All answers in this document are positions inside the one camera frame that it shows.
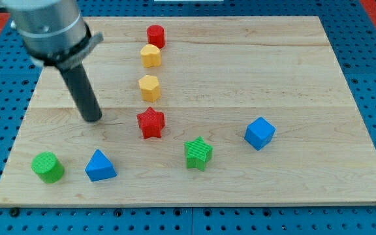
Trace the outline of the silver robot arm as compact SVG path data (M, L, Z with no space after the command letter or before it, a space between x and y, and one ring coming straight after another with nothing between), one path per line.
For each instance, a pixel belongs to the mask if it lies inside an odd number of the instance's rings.
M28 54L39 65L73 69L103 41L92 34L75 0L2 0Z

